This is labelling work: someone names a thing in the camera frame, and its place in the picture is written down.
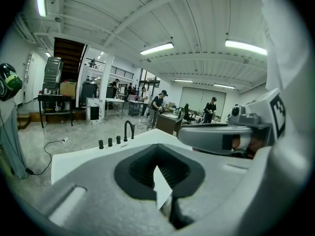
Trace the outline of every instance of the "ar tag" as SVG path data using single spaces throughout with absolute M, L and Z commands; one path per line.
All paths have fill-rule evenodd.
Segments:
M 274 131 L 277 134 L 277 138 L 284 132 L 285 128 L 285 107 L 279 94 L 270 101 L 270 107 L 272 110 L 273 118 L 275 120 Z

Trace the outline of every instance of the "railing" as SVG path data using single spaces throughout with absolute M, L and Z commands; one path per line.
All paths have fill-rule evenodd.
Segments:
M 97 61 L 95 59 L 86 58 L 84 64 L 88 65 L 91 68 L 94 68 L 97 70 L 102 70 L 102 71 L 104 71 L 104 68 L 105 68 L 105 63 Z M 111 67 L 110 72 L 113 74 L 117 74 L 119 76 L 129 78 L 129 79 L 133 79 L 133 75 L 134 75 L 133 73 L 130 73 L 126 70 L 120 69 L 120 68 L 115 67 L 115 66 Z
M 110 72 L 117 74 L 117 75 L 120 75 L 120 76 L 123 76 L 123 77 L 126 77 L 126 78 L 129 78 L 129 79 L 133 79 L 133 73 L 122 70 L 122 69 L 115 67 L 115 66 L 112 66 L 112 68 L 110 69 Z

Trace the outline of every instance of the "faucet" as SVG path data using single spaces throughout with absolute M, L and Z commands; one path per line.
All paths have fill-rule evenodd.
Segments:
M 134 125 L 132 125 L 132 123 L 130 122 L 130 120 L 126 120 L 125 122 L 125 137 L 124 137 L 124 142 L 127 142 L 127 124 L 129 123 L 130 128 L 131 128 L 131 139 L 133 139 L 134 137 Z

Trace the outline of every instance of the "black cap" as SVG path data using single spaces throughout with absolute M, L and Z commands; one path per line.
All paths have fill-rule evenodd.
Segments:
M 165 95 L 165 96 L 168 96 L 167 95 L 167 92 L 165 90 L 162 90 L 162 93 Z

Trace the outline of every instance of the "staircase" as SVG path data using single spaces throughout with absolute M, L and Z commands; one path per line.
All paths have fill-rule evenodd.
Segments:
M 78 80 L 83 48 L 84 44 L 82 43 L 63 38 L 55 38 L 54 57 L 60 57 L 63 60 L 61 81 L 66 79 Z
M 18 115 L 16 121 L 18 123 L 18 130 L 26 129 L 26 127 L 31 122 L 31 117 L 30 115 Z

